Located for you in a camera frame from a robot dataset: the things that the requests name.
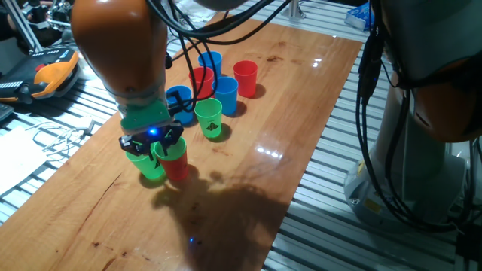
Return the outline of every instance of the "red cup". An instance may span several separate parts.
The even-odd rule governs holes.
[[[194,77],[196,78],[196,89],[199,92],[197,98],[204,99],[212,96],[212,82],[214,81],[214,72],[211,68],[206,67],[206,76],[204,78],[204,84],[201,91],[199,91],[199,87],[201,86],[201,81],[204,75],[204,67],[197,67],[193,70]],[[189,80],[191,80],[191,85],[193,85],[193,78],[191,77],[191,73],[189,74]]]
[[[187,151],[182,154],[176,160],[165,161],[157,158],[161,165],[163,165],[164,171],[166,171],[167,178],[173,181],[181,181],[188,176],[188,153]]]
[[[234,65],[234,77],[238,81],[238,94],[251,98],[256,93],[258,65],[251,60],[239,61]]]

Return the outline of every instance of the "cup rim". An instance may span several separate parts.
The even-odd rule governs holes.
[[[129,161],[131,162],[141,162],[143,160],[145,160],[146,158],[149,158],[148,155],[134,155],[134,154],[131,154],[130,152],[126,151],[126,157],[127,159],[129,159]]]
[[[203,63],[204,63],[204,57],[203,57],[203,56],[204,56],[204,54],[207,55],[207,53],[208,53],[208,52],[201,53],[201,55],[197,57],[197,61],[198,61],[199,65],[202,65],[202,64],[201,64],[201,60],[203,60]],[[213,60],[214,60],[214,55],[215,55],[215,54],[217,54],[218,56],[220,56],[220,57],[219,57],[219,61],[216,61],[215,64],[216,64],[216,63],[220,63],[220,62],[223,60],[223,55],[222,55],[221,53],[219,53],[219,52],[217,52],[217,51],[211,51],[211,54],[213,55],[213,56],[212,56]]]
[[[169,161],[176,161],[177,159],[181,158],[186,153],[186,150],[188,148],[188,144],[186,143],[186,140],[182,136],[179,138],[179,141],[182,141],[183,144],[184,144],[184,147],[182,148],[182,154],[179,157],[176,157],[175,159],[166,158],[166,156],[164,156],[164,154],[159,155],[157,153],[157,148],[154,148],[154,154],[156,155],[156,157],[159,157],[161,160],[164,160],[164,161],[168,161],[168,162]]]
[[[217,105],[219,105],[219,112],[216,113],[216,114],[210,114],[210,115],[198,114],[198,113],[197,113],[197,109],[198,109],[198,106],[199,106],[200,102],[206,102],[206,101],[209,101],[209,100],[212,100],[212,101],[215,102]],[[219,102],[219,100],[213,99],[213,98],[209,98],[209,99],[205,99],[205,100],[203,100],[203,101],[197,102],[196,108],[194,109],[194,113],[196,114],[196,116],[198,116],[198,117],[203,117],[203,118],[214,117],[214,116],[217,115],[217,114],[222,114],[222,111],[223,111],[223,105],[221,104],[221,102]]]
[[[181,99],[191,99],[192,96],[193,96],[193,93],[192,93],[191,88],[188,87],[188,86],[185,86],[185,85],[175,85],[175,86],[172,86],[172,87],[170,87],[169,89],[166,90],[166,94],[167,94],[170,90],[172,90],[172,89],[174,89],[174,88],[181,88],[181,89],[184,89],[184,90],[189,90],[189,97],[188,97],[188,98],[182,98],[182,97],[181,97]],[[167,97],[166,97],[166,101],[167,101],[169,104],[176,103],[176,102],[170,102],[170,101],[169,101],[169,98],[167,98]]]
[[[236,67],[237,67],[239,64],[241,64],[241,63],[252,63],[252,64],[255,65],[256,69],[255,69],[254,72],[252,72],[252,73],[250,73],[250,74],[242,75],[242,74],[240,74],[239,72],[236,71]],[[251,76],[251,75],[254,75],[255,73],[258,72],[258,64],[256,64],[256,62],[251,61],[251,60],[241,60],[241,61],[237,62],[236,64],[234,64],[233,71],[234,71],[234,74],[235,74],[235,75],[239,75],[239,76]]]
[[[204,69],[204,66],[203,67],[197,67],[197,68],[194,68],[193,69],[193,72],[195,72],[197,69]],[[208,82],[210,80],[212,80],[214,78],[214,71],[210,68],[210,67],[206,67],[206,77],[204,78],[204,82]],[[191,73],[188,74],[189,76],[189,80],[191,80],[191,82],[193,81],[193,78],[191,77]],[[201,83],[201,80],[197,80],[196,78],[196,83],[197,84],[200,84]]]
[[[226,80],[226,79],[230,79],[230,80],[232,79],[232,80],[234,80],[234,81],[236,82],[236,88],[234,88],[233,90],[231,90],[231,91],[229,91],[229,92],[219,92],[219,81],[221,81],[221,80]],[[213,90],[214,90],[214,84],[215,84],[215,83],[216,83],[216,82],[212,82],[211,88],[212,88]],[[232,78],[231,76],[224,76],[224,77],[218,78],[218,89],[216,90],[216,93],[230,94],[230,93],[233,93],[233,92],[237,91],[238,88],[239,88],[239,82],[238,82],[238,80],[236,80],[236,78]]]

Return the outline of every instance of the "blue led light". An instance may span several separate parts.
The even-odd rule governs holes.
[[[157,134],[159,133],[159,131],[155,128],[152,128],[149,130],[149,133],[152,135],[152,136],[157,136]]]

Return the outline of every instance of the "wooden table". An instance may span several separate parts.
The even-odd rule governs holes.
[[[361,45],[270,24],[212,46],[226,75],[259,66],[224,141],[187,128],[188,178],[152,187],[119,148],[116,114],[0,227],[0,270],[259,270]],[[185,61],[167,78],[189,85]]]

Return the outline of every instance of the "white cable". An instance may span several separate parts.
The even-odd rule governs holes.
[[[77,140],[79,140],[82,136],[84,136],[84,131],[77,131],[77,135],[76,135],[75,139],[73,139],[73,140],[71,140],[71,141],[69,142],[69,139],[70,139],[70,137],[72,136],[72,133],[73,133],[73,132],[74,132],[74,131],[69,130],[69,131],[68,131],[69,136],[66,136],[65,140],[62,140],[61,142],[55,144],[55,145],[58,145],[58,144],[61,144],[61,143],[65,142],[65,144],[63,145],[63,147],[61,147],[60,149],[58,149],[58,150],[56,150],[56,151],[54,151],[54,152],[51,152],[51,153],[49,153],[49,154],[46,154],[46,155],[47,155],[47,156],[51,156],[51,155],[58,154],[58,153],[64,151],[66,148],[70,149],[70,146],[71,146],[73,143],[75,143],[75,142],[76,142]],[[55,146],[55,145],[51,145],[50,147],[45,147],[45,150],[46,150],[46,148],[52,148],[52,147]]]
[[[37,123],[35,125],[32,125],[30,126],[29,128],[25,129],[25,131],[28,131],[30,129],[33,129],[33,128],[39,128],[40,126],[44,125],[44,124],[47,124],[47,123],[53,123],[56,125],[56,127],[61,127],[58,123],[54,123],[53,121],[44,121],[43,123]]]
[[[43,125],[48,124],[48,123],[52,123],[53,125],[51,124],[50,126],[43,126]],[[60,133],[50,144],[48,144],[48,145],[46,145],[45,147],[42,148],[43,152],[48,152],[48,151],[51,151],[50,149],[52,149],[53,147],[56,147],[58,145],[63,144],[62,147],[56,149],[55,151],[51,151],[50,153],[46,153],[47,156],[51,156],[51,155],[63,152],[66,148],[68,149],[67,150],[67,154],[68,154],[69,150],[70,150],[70,146],[72,144],[74,144],[77,140],[81,139],[85,135],[86,132],[92,131],[93,125],[94,125],[93,118],[90,117],[90,116],[84,116],[84,117],[81,117],[81,119],[78,121],[78,125],[77,125],[76,128],[69,129],[69,128],[67,128],[65,126],[61,126],[58,123],[55,123],[53,121],[45,121],[45,122],[42,122],[42,123],[37,123],[35,125],[32,125],[31,127],[27,128],[26,131],[36,128],[38,131],[33,136],[33,138],[35,138],[37,136],[37,134],[41,131],[41,129],[63,130],[63,132]]]

